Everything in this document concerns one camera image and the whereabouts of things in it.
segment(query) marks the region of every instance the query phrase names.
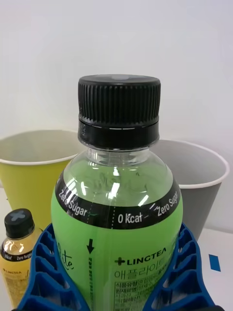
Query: black bottle cap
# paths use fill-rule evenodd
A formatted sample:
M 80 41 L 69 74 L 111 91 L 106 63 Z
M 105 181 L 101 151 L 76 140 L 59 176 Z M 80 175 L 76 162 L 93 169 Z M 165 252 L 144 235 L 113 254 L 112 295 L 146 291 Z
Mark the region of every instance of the black bottle cap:
M 159 139 L 159 79 L 94 75 L 79 80 L 79 140 L 100 149 L 130 150 Z
M 21 239 L 29 235 L 35 227 L 31 212 L 25 208 L 12 210 L 4 221 L 6 236 L 10 239 Z

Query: yellow bottle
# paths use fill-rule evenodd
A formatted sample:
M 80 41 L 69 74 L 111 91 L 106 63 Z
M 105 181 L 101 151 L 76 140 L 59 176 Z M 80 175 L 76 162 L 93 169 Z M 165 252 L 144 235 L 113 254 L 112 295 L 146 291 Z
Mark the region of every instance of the yellow bottle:
M 6 239 L 0 248 L 0 269 L 14 308 L 20 303 L 29 279 L 32 249 L 41 229 L 28 209 L 11 211 L 5 217 Z

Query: black label band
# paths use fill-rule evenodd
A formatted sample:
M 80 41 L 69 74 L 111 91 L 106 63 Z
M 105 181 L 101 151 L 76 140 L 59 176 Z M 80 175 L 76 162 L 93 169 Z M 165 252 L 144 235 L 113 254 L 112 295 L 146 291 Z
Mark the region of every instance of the black label band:
M 7 261 L 23 261 L 23 260 L 29 259 L 32 257 L 32 252 L 33 251 L 30 251 L 25 254 L 20 254 L 20 255 L 11 255 L 4 250 L 3 245 L 1 246 L 1 249 L 0 249 L 0 254 L 2 258 L 4 258 Z
M 108 229 L 139 229 L 170 216 L 179 204 L 181 191 L 174 179 L 171 189 L 158 201 L 135 207 L 107 206 L 72 194 L 62 173 L 55 186 L 55 195 L 62 209 L 83 223 Z

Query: bottle neck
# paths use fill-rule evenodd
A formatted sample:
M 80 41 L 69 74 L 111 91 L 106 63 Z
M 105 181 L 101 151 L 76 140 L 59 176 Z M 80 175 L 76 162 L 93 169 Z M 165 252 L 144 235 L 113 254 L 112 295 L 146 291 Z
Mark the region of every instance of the bottle neck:
M 89 161 L 106 166 L 131 166 L 146 161 L 149 148 L 130 151 L 106 151 L 88 148 L 86 156 Z

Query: blue bottle holder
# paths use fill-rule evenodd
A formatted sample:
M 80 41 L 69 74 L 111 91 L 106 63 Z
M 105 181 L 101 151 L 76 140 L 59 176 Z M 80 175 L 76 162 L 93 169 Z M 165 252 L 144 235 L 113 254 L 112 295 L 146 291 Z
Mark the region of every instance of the blue bottle holder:
M 171 264 L 143 311 L 193 311 L 211 306 L 214 303 L 203 283 L 199 246 L 182 225 Z M 29 285 L 17 310 L 90 311 L 62 266 L 52 225 L 33 249 Z

